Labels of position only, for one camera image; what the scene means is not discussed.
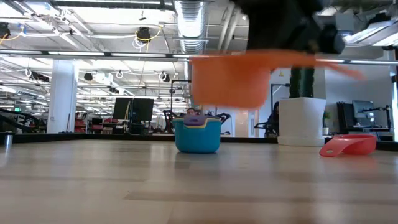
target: pink measuring cup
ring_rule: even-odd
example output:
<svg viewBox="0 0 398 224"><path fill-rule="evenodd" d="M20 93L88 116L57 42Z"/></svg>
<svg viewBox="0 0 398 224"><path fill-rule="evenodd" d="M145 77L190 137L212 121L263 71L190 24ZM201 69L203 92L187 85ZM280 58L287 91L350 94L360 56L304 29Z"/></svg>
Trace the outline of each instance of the pink measuring cup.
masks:
<svg viewBox="0 0 398 224"><path fill-rule="evenodd" d="M326 143L319 155L335 157L340 153L368 155L376 150L376 137L371 134L345 134L334 136Z"/></svg>

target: potted plant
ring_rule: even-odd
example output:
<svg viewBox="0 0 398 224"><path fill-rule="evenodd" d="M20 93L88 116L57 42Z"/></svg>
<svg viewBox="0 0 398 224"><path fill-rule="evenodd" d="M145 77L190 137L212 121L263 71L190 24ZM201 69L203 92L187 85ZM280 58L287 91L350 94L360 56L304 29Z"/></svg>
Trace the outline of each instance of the potted plant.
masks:
<svg viewBox="0 0 398 224"><path fill-rule="evenodd" d="M279 102L278 143L287 146L323 146L326 100L313 97L314 68L292 68L290 97Z"/></svg>
<svg viewBox="0 0 398 224"><path fill-rule="evenodd" d="M326 124L326 120L328 120L328 119L330 119L330 113L329 113L329 111L325 111L324 113L323 113L323 118L322 118L322 120L323 120L323 130L322 130L322 134L325 136L325 135L329 135L329 127L327 126L327 124Z"/></svg>

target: white planter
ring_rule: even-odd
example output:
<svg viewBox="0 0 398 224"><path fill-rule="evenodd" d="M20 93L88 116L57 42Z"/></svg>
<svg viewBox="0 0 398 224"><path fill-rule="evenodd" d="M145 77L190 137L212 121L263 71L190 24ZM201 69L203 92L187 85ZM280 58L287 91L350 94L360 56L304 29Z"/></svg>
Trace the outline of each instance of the white planter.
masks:
<svg viewBox="0 0 398 224"><path fill-rule="evenodd" d="M325 99L303 97L281 100L278 143L285 146L323 146L325 106Z"/></svg>
<svg viewBox="0 0 398 224"><path fill-rule="evenodd" d="M323 128L323 129L322 129L322 134L323 134L323 135L329 135L329 128L328 128L328 127Z"/></svg>

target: green plant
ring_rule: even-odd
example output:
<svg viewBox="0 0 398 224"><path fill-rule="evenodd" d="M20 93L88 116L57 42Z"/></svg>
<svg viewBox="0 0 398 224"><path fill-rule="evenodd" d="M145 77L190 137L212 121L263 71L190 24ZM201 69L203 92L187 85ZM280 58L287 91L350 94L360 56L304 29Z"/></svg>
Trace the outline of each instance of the green plant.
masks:
<svg viewBox="0 0 398 224"><path fill-rule="evenodd" d="M326 120L330 119L330 113L329 111L323 112L323 127L326 128Z"/></svg>
<svg viewBox="0 0 398 224"><path fill-rule="evenodd" d="M314 68L292 68L289 98L313 97Z"/></svg>

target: blue pot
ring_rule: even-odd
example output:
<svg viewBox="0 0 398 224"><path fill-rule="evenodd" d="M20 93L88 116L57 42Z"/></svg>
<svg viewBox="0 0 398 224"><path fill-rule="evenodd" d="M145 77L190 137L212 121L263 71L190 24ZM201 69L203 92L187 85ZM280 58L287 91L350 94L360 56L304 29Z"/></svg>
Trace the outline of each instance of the blue pot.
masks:
<svg viewBox="0 0 398 224"><path fill-rule="evenodd" d="M181 152L214 153L220 147L221 121L211 116L185 116L172 121L175 145Z"/></svg>

